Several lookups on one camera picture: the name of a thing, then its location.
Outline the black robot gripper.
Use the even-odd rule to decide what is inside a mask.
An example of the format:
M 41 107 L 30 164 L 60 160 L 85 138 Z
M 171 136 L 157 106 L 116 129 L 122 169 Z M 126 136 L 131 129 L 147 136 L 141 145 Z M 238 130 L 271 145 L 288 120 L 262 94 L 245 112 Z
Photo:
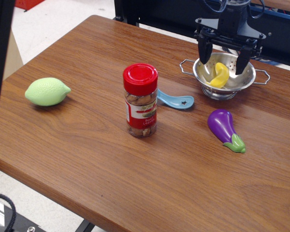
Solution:
M 258 57 L 262 51 L 262 41 L 266 36 L 248 25 L 249 18 L 260 18 L 263 13 L 253 16 L 249 4 L 222 4 L 214 10 L 205 4 L 204 8 L 215 18 L 199 17 L 195 20 L 194 37 L 198 41 L 199 58 L 206 64 L 212 53 L 213 45 L 236 50 L 236 75 L 243 73 L 251 57 Z

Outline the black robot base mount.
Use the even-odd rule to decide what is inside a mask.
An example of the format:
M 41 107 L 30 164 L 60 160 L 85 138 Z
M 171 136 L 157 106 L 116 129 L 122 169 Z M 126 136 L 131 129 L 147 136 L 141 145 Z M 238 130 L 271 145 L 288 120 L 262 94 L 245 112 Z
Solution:
M 4 232 L 7 225 L 10 223 L 12 218 L 12 209 L 5 206 L 0 205 L 0 232 Z M 36 223 L 30 221 L 26 217 L 16 213 L 16 219 L 13 224 L 13 232 L 44 232 Z

